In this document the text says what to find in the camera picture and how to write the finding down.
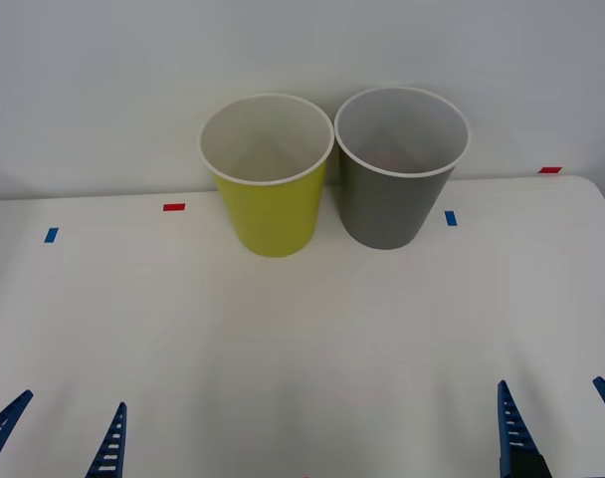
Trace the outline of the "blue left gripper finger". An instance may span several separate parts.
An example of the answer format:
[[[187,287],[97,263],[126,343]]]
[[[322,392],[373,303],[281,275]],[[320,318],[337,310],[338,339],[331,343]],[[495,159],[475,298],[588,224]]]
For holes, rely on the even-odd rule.
[[[122,477],[126,424],[127,406],[124,402],[121,402],[86,474],[87,478]]]
[[[33,396],[27,389],[0,412],[0,453]]]

